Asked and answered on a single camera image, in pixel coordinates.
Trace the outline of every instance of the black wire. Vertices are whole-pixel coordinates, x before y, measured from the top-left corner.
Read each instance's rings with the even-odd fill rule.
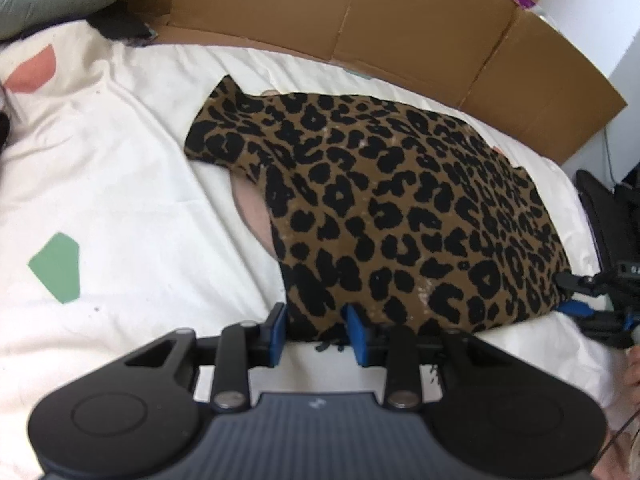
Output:
[[[613,177],[613,168],[611,167],[611,152],[609,151],[609,136],[607,135],[607,127],[604,127],[604,145],[607,149],[607,166],[609,167],[609,176],[614,184],[618,184],[618,181]]]
[[[596,458],[594,467],[598,465],[598,463],[600,462],[600,460],[602,460],[602,457],[605,455],[605,453],[611,448],[611,446],[613,446],[616,443],[616,440],[620,437],[620,435],[622,435],[625,432],[626,428],[629,427],[629,425],[634,421],[634,419],[638,415],[640,415],[640,408],[638,408],[636,412],[628,418],[628,420],[622,425],[622,427],[619,430],[617,430],[616,433],[611,437],[611,440],[607,442],[607,445],[602,448],[602,451],[598,454]]]

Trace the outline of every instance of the bed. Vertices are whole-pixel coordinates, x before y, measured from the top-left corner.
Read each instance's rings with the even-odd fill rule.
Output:
[[[497,130],[383,81],[250,48],[129,48],[85,22],[45,30],[0,52],[13,131],[0,157],[0,478],[40,469],[26,436],[35,403],[52,389],[176,327],[215,335],[264,320],[284,298],[276,261],[239,217],[228,172],[189,162],[191,121],[220,79],[247,94],[368,94],[455,115],[529,172],[575,274],[599,270],[588,220],[553,162]],[[57,232],[79,244],[81,295],[61,304],[27,263]],[[594,308],[604,301],[590,299]],[[622,352],[584,338],[562,314],[481,337],[628,415]],[[261,391],[372,390],[383,372],[349,350],[290,344],[276,370],[253,370]],[[204,370],[196,398],[206,398]],[[425,396],[440,391],[423,370]]]

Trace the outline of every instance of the wrinkled sheet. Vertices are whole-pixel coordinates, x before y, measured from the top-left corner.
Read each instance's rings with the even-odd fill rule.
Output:
[[[29,446],[30,410],[47,392],[166,332],[199,336],[263,320],[283,300],[276,262],[241,221],[228,173],[188,162],[188,128],[225,74],[248,94],[370,94],[456,115],[524,166],[562,239],[573,272],[597,272],[574,187],[551,161],[433,100],[338,67],[247,48],[104,40],[84,22],[50,28],[0,52],[0,81],[52,46],[54,73],[8,92],[14,130],[0,156],[0,479],[40,469]],[[44,70],[38,63],[30,70]],[[59,304],[27,266],[56,233],[80,246],[81,295]],[[592,302],[597,308],[601,301]],[[487,341],[626,413],[624,355],[585,339],[561,314],[493,330]],[[210,368],[196,398],[207,397]],[[439,388],[424,367],[425,398]],[[253,370],[265,390],[373,390],[384,373],[358,368],[352,352],[287,346],[276,370]]]

